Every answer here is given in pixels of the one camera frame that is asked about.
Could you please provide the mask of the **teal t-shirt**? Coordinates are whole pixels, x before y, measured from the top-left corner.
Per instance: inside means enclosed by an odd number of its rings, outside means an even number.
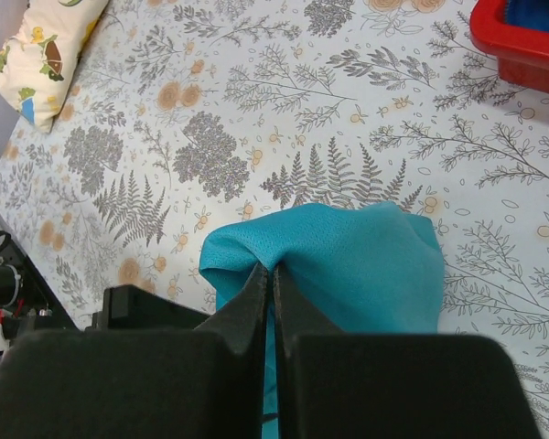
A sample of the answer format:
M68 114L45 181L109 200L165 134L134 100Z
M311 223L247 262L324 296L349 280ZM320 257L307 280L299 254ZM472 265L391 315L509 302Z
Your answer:
M359 210L308 204L224 226L204 241L200 274L223 308L254 266L283 264L299 291L348 333L434 334L445 265L430 219L391 202Z

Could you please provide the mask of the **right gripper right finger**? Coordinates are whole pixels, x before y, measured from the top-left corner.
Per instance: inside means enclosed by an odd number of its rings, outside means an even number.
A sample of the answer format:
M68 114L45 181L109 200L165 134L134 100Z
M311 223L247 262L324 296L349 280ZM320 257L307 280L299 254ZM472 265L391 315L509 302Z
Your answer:
M290 357L296 340L306 336L338 335L342 330L300 291L285 265L274 271L274 327L278 357Z

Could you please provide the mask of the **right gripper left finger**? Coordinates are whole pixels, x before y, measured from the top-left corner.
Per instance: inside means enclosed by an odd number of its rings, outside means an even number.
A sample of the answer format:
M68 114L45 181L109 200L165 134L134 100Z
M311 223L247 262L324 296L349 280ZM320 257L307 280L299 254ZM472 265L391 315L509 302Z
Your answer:
M223 308L196 327L219 335L237 357L264 355L268 272L257 263L241 291Z

